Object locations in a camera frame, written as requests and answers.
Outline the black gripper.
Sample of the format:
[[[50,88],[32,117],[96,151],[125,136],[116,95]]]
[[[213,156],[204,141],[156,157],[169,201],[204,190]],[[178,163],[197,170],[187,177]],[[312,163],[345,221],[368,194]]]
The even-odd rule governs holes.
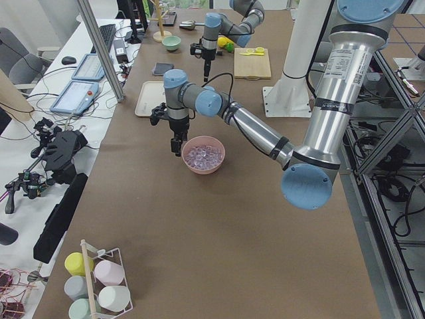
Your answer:
[[[209,73],[211,70],[211,62],[216,56],[217,41],[210,41],[200,39],[198,43],[191,43],[190,54],[201,57],[204,62],[204,82],[209,80]]]
[[[156,126],[160,120],[168,121],[170,129],[174,132],[174,138],[171,139],[171,151],[176,156],[181,156],[181,141],[187,141],[191,117],[187,114],[180,119],[174,119],[169,115],[168,110],[166,104],[161,103],[151,111],[149,120],[152,126]]]

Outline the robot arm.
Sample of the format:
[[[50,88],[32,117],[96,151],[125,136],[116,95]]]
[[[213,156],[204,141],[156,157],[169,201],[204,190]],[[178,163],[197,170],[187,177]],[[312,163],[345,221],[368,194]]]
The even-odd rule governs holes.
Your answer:
[[[240,24],[235,24],[224,13],[207,13],[204,31],[198,43],[192,43],[190,54],[204,60],[204,82],[209,80],[211,62],[215,59],[218,36],[224,35],[240,47],[245,47],[254,29],[264,21],[264,8],[260,1],[229,1],[230,7],[243,16]]]
[[[301,209],[317,209],[331,197],[337,155],[373,54],[382,49],[402,1],[301,1],[282,77],[267,88],[269,117],[308,117],[299,146],[269,127],[230,94],[189,82],[173,69],[163,76],[165,101],[150,122],[169,123],[173,153],[180,154],[189,114],[221,117],[261,153],[282,165],[284,197]]]

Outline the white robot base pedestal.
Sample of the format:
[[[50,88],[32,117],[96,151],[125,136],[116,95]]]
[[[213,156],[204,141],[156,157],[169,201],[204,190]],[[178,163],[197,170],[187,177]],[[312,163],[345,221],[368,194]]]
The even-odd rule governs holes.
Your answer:
[[[263,88],[267,117],[311,116],[307,73],[319,36],[326,29],[326,16],[332,8],[332,0],[299,2],[282,77],[273,87]]]

